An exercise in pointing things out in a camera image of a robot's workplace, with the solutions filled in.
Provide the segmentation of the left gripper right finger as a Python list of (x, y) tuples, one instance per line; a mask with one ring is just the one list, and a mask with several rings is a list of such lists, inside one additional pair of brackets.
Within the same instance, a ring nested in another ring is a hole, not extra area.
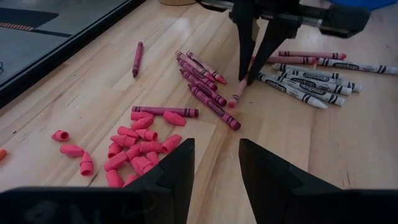
[(314, 200), (341, 191), (247, 138), (239, 162), (257, 223), (321, 223)]

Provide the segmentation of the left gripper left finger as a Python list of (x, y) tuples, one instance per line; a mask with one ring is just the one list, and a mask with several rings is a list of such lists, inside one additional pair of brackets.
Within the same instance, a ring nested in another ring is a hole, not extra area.
[(126, 186), (124, 223), (186, 223), (195, 175), (195, 140), (188, 138)]

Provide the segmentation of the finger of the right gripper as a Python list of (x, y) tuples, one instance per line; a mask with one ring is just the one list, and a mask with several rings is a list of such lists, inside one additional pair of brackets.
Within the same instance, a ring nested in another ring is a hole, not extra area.
[(242, 81), (249, 69), (252, 53), (256, 44), (256, 17), (243, 11), (232, 11), (231, 20), (238, 28), (239, 36), (239, 81)]
[[(254, 32), (254, 17), (247, 16), (246, 25), (249, 32), (246, 36), (248, 41), (246, 47), (246, 68), (248, 70), (256, 43), (252, 38)], [(301, 25), (302, 20), (284, 19), (280, 17), (269, 21), (251, 68), (248, 70), (248, 85), (251, 85), (254, 82), (262, 66), (267, 62), (272, 53), (283, 43), (283, 41), (296, 36), (297, 30)]]

